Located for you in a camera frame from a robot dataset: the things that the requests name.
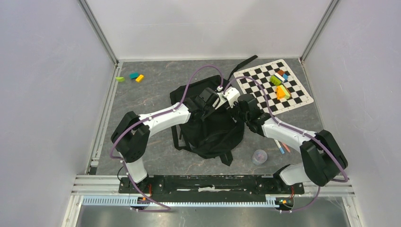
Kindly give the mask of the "black student backpack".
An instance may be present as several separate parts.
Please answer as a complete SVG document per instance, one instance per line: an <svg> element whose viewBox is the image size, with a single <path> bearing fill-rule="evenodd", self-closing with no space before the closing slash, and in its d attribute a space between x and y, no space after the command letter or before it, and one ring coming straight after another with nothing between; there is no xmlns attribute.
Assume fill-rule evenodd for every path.
<svg viewBox="0 0 401 227"><path fill-rule="evenodd" d="M187 86L180 86L170 93L172 104L179 102L186 95L184 104L195 110L195 116L187 123L173 126L172 137L177 150L187 150L204 159L220 157L223 164L230 166L233 157L231 151L242 141L244 122L235 121L225 107L213 111L205 119L201 118L203 108L199 108L201 97L208 97L206 91L219 85L226 86L227 79L215 75Z"/></svg>

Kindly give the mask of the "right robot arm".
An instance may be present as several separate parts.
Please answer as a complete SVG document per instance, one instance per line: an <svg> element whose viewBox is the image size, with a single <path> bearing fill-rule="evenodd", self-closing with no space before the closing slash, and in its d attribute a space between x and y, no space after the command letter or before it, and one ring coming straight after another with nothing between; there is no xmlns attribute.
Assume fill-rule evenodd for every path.
<svg viewBox="0 0 401 227"><path fill-rule="evenodd" d="M285 193L292 185L303 182L325 186L339 173L345 173L348 161L329 131L307 131L289 125L265 113L250 94L231 95L226 92L223 96L234 117L245 122L250 131L283 142L301 154L301 163L285 166L276 172L279 176L274 178L273 187L277 192Z"/></svg>

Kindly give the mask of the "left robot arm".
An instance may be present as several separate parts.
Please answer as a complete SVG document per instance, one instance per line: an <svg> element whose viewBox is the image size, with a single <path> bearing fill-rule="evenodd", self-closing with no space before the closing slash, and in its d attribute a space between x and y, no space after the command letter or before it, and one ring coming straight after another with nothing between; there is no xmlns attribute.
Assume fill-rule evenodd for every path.
<svg viewBox="0 0 401 227"><path fill-rule="evenodd" d="M149 138L167 128L188 123L197 114L204 116L220 107L231 107L236 100L230 98L231 92L224 91L222 86L217 90L207 88L193 98L189 98L187 93L185 89L179 102L160 111L139 115L133 111L126 113L112 134L110 157L122 162L131 181L130 186L136 192L141 193L148 188L148 173L142 157Z"/></svg>

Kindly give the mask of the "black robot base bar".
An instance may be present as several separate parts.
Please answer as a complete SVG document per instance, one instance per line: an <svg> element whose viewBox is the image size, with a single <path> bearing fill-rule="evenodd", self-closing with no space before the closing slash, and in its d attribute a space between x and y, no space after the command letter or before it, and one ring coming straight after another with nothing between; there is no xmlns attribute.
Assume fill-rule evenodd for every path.
<svg viewBox="0 0 401 227"><path fill-rule="evenodd" d="M134 186L118 176L120 194L143 193L157 202L262 202L266 195L302 195L304 185L286 185L273 175L150 175Z"/></svg>

